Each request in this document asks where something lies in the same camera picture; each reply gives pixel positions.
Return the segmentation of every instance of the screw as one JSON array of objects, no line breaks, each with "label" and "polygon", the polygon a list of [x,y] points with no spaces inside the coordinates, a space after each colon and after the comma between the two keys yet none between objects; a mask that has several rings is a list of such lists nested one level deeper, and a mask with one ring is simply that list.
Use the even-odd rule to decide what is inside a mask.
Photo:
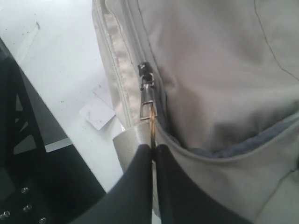
[{"label": "screw", "polygon": [[10,212],[9,211],[5,211],[0,215],[0,220],[5,220],[6,218],[8,218],[10,216]]},{"label": "screw", "polygon": [[28,191],[29,191],[29,188],[25,187],[25,188],[22,188],[21,193],[26,194],[26,193],[28,193]]},{"label": "screw", "polygon": [[28,204],[28,205],[26,205],[26,206],[23,208],[23,211],[24,211],[24,212],[29,212],[31,209],[32,209],[31,204]]},{"label": "screw", "polygon": [[42,217],[40,220],[39,220],[39,224],[46,224],[47,222],[47,219],[45,217]]}]

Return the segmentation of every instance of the metal zipper slider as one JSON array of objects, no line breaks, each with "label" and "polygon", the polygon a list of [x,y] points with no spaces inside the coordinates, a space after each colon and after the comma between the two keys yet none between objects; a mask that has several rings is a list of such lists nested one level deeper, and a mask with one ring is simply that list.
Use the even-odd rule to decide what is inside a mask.
[{"label": "metal zipper slider", "polygon": [[139,76],[141,77],[141,106],[140,120],[150,119],[152,107],[155,115],[157,115],[156,99],[155,99],[155,80],[154,75],[150,71],[148,63],[138,65]]}]

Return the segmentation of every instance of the backpack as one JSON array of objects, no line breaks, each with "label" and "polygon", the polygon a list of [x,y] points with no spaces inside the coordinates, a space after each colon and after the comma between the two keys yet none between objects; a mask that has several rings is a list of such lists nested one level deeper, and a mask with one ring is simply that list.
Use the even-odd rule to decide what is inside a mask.
[{"label": "backpack", "polygon": [[156,143],[211,198],[298,223],[298,21],[297,0],[93,0],[121,167],[150,144],[150,104]]}]

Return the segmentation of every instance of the zipper pull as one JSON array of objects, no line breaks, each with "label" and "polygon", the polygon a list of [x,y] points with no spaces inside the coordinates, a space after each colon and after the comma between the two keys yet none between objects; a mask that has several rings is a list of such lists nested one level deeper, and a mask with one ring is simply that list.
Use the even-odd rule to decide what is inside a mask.
[{"label": "zipper pull", "polygon": [[148,62],[138,65],[139,76],[141,77],[141,106],[140,120],[150,119],[151,108],[153,107],[155,115],[157,115],[156,99],[155,99],[155,80],[150,70]]}]

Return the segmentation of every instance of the white table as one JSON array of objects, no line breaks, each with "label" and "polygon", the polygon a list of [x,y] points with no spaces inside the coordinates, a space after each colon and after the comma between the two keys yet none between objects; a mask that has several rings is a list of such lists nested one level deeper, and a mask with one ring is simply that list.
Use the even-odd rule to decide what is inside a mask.
[{"label": "white table", "polygon": [[18,57],[38,22],[40,30],[19,65],[107,191],[122,175],[112,143],[121,125],[113,119],[97,131],[78,113],[105,75],[91,5],[91,0],[0,0],[0,36]]}]

